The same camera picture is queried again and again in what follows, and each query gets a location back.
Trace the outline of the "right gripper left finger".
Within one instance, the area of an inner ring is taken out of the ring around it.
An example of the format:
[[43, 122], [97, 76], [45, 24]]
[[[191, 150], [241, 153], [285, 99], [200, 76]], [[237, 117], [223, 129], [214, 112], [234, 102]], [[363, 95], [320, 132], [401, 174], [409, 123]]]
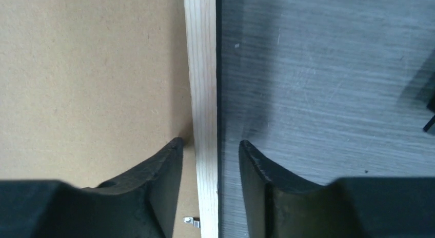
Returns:
[[183, 140], [97, 187], [1, 181], [1, 237], [172, 237]]

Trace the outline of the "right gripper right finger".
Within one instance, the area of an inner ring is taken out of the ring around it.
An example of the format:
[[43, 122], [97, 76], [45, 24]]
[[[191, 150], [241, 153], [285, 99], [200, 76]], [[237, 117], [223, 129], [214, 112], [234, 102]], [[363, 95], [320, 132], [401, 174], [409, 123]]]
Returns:
[[434, 237], [434, 178], [343, 177], [322, 186], [239, 144], [250, 237]]

